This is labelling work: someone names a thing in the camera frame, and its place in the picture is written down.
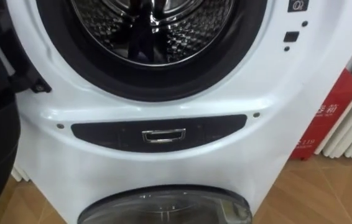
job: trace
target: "chrome handle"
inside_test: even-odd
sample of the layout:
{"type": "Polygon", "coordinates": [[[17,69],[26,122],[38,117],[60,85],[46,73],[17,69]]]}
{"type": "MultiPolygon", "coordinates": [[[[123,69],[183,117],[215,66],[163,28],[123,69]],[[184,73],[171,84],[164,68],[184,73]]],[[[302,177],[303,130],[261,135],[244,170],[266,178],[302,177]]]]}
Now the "chrome handle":
{"type": "Polygon", "coordinates": [[[144,142],[147,143],[168,143],[181,141],[186,136],[186,129],[142,131],[144,142]]]}

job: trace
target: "wooden floor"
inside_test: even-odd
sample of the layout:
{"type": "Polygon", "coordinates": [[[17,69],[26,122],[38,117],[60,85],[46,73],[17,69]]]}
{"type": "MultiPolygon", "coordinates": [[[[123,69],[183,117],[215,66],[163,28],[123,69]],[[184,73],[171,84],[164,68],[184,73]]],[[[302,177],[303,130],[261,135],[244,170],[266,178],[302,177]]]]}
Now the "wooden floor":
{"type": "MultiPolygon", "coordinates": [[[[10,178],[0,224],[38,223],[65,222],[34,184],[10,178]]],[[[352,224],[352,159],[289,161],[254,217],[254,224],[314,223],[352,224]]]]}

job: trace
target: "red box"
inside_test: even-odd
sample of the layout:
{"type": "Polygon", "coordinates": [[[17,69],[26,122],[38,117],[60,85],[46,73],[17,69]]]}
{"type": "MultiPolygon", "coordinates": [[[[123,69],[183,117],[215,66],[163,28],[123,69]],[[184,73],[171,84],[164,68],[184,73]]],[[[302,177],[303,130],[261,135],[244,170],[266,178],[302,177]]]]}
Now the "red box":
{"type": "Polygon", "coordinates": [[[352,74],[344,69],[308,126],[290,159],[307,160],[327,136],[352,100],[352,74]]]}

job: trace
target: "lower door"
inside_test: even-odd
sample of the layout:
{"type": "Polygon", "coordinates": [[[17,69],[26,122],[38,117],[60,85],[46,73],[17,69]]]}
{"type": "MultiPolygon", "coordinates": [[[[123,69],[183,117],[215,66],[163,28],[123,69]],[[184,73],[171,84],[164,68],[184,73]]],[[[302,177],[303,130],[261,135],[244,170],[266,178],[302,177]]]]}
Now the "lower door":
{"type": "Polygon", "coordinates": [[[215,187],[165,185],[123,192],[86,208],[79,224],[251,224],[245,199],[215,187]]]}

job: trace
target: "washing machine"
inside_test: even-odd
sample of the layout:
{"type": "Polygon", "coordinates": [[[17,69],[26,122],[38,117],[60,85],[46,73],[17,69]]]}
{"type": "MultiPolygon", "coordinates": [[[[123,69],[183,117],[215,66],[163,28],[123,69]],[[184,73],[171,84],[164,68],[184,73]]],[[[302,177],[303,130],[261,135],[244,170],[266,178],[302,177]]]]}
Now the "washing machine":
{"type": "Polygon", "coordinates": [[[352,0],[0,0],[0,191],[16,161],[67,223],[252,223],[351,54],[352,0]]]}

